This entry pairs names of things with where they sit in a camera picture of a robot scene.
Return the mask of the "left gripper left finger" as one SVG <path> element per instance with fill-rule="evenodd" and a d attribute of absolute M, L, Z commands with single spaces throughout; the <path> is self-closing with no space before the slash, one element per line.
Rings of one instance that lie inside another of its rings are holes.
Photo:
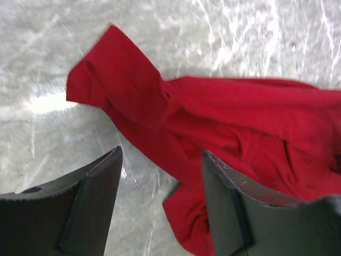
<path fill-rule="evenodd" d="M 1 255 L 103 255 L 123 152 L 21 193 L 1 195 Z"/>

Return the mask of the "red t shirt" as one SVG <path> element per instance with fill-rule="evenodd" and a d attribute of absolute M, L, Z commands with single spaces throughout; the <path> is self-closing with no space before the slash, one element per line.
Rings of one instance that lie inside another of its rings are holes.
<path fill-rule="evenodd" d="M 302 199 L 340 193 L 340 91 L 300 81 L 185 76 L 164 80 L 110 26 L 70 71 L 68 101 L 101 108 L 147 158 L 180 182 L 163 203 L 177 241 L 213 255 L 201 154 Z"/>

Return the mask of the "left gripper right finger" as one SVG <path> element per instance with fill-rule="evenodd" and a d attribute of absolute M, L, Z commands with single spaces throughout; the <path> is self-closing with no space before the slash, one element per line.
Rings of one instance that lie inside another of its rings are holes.
<path fill-rule="evenodd" d="M 216 255 L 340 255 L 340 196 L 285 195 L 209 151 L 202 155 L 202 179 Z"/>

